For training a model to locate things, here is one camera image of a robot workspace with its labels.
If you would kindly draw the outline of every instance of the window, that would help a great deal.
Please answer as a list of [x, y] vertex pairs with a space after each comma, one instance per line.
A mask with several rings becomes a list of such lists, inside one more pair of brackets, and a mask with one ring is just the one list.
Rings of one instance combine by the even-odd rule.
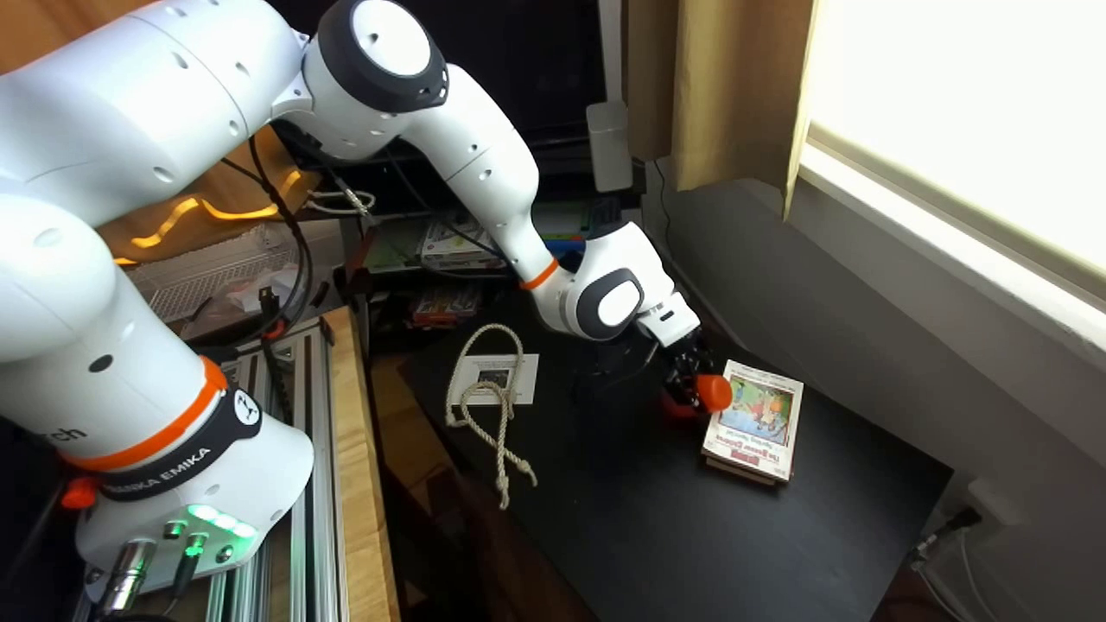
[[1101, 23], [1101, 0], [821, 0], [806, 167], [851, 163], [1101, 307]]

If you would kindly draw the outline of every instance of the white charging cable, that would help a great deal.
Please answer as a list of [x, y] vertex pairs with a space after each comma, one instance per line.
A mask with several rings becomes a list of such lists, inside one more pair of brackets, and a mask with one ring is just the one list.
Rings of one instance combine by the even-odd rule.
[[[493, 488], [496, 488], [496, 506], [511, 506], [511, 478], [508, 478], [508, 464], [513, 464], [513, 471], [523, 471], [527, 478], [527, 485], [534, 488], [538, 485], [538, 472], [527, 465], [525, 456], [511, 451], [508, 450], [508, 426], [513, 418], [513, 380], [518, 380], [518, 371], [523, 371], [523, 339], [508, 329], [508, 326], [479, 326], [459, 348], [457, 354], [457, 366], [452, 366], [452, 380], [459, 376], [459, 361], [471, 354], [474, 341], [486, 330], [503, 330], [511, 341], [513, 341], [513, 358], [511, 358], [511, 371], [508, 371], [508, 380], [503, 384], [493, 384], [493, 380], [474, 380], [471, 387], [462, 387], [459, 394], [450, 387], [447, 391], [447, 426], [450, 429], [474, 429], [474, 436], [486, 445], [493, 445]], [[489, 391], [496, 396], [496, 433], [493, 439], [478, 426], [478, 418], [471, 414], [471, 396], [478, 391]]]

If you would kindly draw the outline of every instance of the black table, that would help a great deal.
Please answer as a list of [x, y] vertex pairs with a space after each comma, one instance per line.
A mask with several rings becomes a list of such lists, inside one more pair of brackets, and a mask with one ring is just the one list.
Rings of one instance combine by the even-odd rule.
[[[782, 494], [763, 490], [699, 465], [701, 426], [659, 414], [668, 358], [589, 380], [606, 348], [518, 329], [541, 372], [511, 445], [541, 485], [511, 478], [511, 515], [597, 619], [870, 619], [951, 478], [806, 387], [797, 472]], [[407, 371], [428, 414], [441, 410], [462, 339], [428, 344]], [[489, 485], [489, 451], [441, 436]]]

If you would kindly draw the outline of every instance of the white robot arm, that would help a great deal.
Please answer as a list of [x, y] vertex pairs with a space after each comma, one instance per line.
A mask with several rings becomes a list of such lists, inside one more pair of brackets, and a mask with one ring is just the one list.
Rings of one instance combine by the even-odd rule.
[[99, 479], [77, 545], [99, 570], [144, 545], [149, 592], [187, 533], [198, 572], [251, 556], [313, 450], [149, 310], [92, 223], [180, 192], [268, 119], [347, 163], [421, 147], [551, 330], [635, 320], [671, 344], [699, 329], [633, 223], [588, 243], [576, 272], [555, 265], [527, 217], [533, 153], [396, 4], [339, 0], [313, 38], [262, 0], [149, 4], [0, 75], [0, 414]]

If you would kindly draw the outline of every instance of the wall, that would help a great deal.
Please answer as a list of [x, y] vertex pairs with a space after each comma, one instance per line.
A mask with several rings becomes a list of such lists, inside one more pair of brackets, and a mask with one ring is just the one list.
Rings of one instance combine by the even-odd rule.
[[932, 551], [953, 602], [1106, 619], [1101, 371], [829, 197], [792, 221], [753, 182], [662, 205], [659, 238], [741, 344], [953, 465], [944, 512], [983, 496], [1002, 524]]

